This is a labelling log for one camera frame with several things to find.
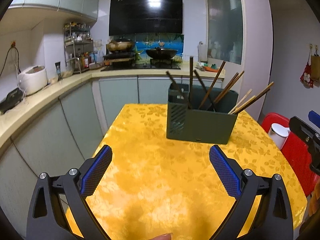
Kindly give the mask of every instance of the black wok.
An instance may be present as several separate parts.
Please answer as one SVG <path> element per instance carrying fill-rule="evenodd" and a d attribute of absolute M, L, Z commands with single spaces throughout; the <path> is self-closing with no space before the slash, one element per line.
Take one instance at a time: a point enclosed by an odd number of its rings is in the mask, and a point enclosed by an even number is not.
<path fill-rule="evenodd" d="M 176 49 L 147 49 L 146 53 L 149 57 L 153 59 L 171 59 L 177 54 Z"/>

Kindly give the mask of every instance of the frosted glass window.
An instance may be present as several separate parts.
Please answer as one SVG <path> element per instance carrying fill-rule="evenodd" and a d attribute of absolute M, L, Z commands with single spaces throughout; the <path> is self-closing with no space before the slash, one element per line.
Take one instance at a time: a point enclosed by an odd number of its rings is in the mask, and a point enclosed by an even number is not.
<path fill-rule="evenodd" d="M 241 0 L 208 0 L 208 57 L 241 64 Z"/>

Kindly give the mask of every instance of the wok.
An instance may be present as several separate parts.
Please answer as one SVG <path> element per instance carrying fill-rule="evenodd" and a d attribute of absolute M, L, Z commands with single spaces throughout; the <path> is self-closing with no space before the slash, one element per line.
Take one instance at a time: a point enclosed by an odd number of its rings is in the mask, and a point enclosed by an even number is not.
<path fill-rule="evenodd" d="M 112 40 L 110 43 L 106 45 L 107 50 L 110 52 L 115 51 L 130 51 L 134 46 L 134 41 L 131 41 L 129 39 L 118 39 L 118 40 Z"/>
<path fill-rule="evenodd" d="M 176 49 L 161 49 L 159 47 L 146 50 L 147 55 L 153 59 L 171 59 L 177 52 Z"/>

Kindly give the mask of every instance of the rice cooker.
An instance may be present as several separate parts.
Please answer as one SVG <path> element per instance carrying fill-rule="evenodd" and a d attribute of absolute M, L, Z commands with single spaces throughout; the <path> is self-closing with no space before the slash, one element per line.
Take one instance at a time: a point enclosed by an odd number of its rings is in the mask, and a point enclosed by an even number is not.
<path fill-rule="evenodd" d="M 45 66 L 28 67 L 18 75 L 19 87 L 26 95 L 32 95 L 48 84 Z"/>

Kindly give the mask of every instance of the green utensil holder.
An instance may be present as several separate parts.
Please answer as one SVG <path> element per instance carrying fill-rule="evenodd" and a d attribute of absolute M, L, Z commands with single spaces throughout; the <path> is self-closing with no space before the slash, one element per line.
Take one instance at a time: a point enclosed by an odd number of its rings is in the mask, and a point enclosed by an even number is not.
<path fill-rule="evenodd" d="M 188 99 L 189 85 L 178 84 L 178 86 L 183 96 Z M 236 105 L 238 93 L 229 90 L 219 103 L 215 104 L 216 112 L 214 112 L 212 109 L 208 111 L 198 110 L 205 92 L 201 86 L 194 85 L 192 88 L 192 109 L 188 109 L 188 105 L 181 98 L 180 93 L 174 89 L 173 84 L 170 85 L 168 92 L 167 138 L 191 142 L 227 144 L 238 117 L 237 114 L 228 114 L 228 112 Z M 213 88 L 210 92 L 212 100 L 222 90 Z M 207 99 L 201 108 L 207 109 L 209 106 L 210 101 Z"/>

